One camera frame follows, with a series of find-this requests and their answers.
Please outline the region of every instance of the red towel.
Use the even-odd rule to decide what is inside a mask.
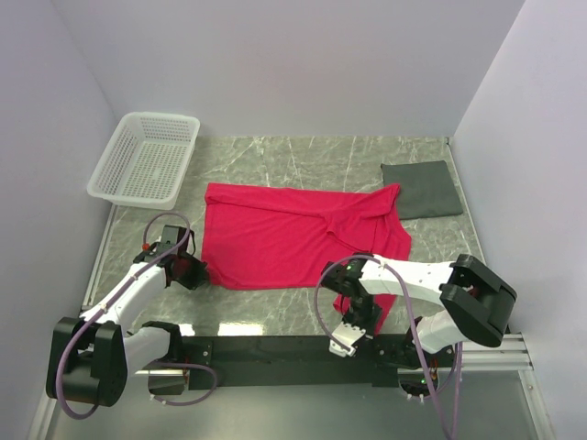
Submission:
[[[398,185],[353,193],[210,183],[202,260],[214,284],[253,290],[315,286],[329,261],[358,251],[407,259],[398,193]],[[386,316],[394,297],[384,296],[376,300]]]

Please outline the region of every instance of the folded gray cloth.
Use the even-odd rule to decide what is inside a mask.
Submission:
[[[383,184],[400,184],[397,213],[402,220],[462,214],[459,195],[444,160],[382,164]]]

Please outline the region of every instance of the marble table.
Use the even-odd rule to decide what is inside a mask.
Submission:
[[[204,233],[204,194],[209,182],[292,187],[313,190],[371,192],[382,187],[380,165],[445,160],[457,186],[464,214],[403,221],[412,236],[410,259],[439,262],[460,253],[482,258],[459,178],[442,137],[200,137],[175,206],[192,222],[195,243]],[[98,272],[86,305],[96,304],[125,276],[140,252],[145,224],[153,210],[117,207],[109,225]],[[156,238],[170,217],[151,229]],[[335,294],[322,290],[320,310],[334,328],[340,316],[332,308]],[[196,335],[319,335],[313,312],[313,290],[229,291],[206,285],[187,291],[180,285],[152,300],[135,322],[150,320],[187,325]],[[431,315],[438,307],[414,301],[415,314]],[[403,298],[394,305],[384,333],[403,333],[408,327]]]

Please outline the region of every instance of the white plastic bin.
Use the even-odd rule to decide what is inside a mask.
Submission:
[[[113,204],[172,209],[199,129],[195,117],[125,115],[92,174],[88,193]]]

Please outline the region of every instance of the perforated basket bottom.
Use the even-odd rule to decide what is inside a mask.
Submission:
[[[187,149],[181,145],[143,143],[122,195],[146,199],[165,199],[172,195]]]

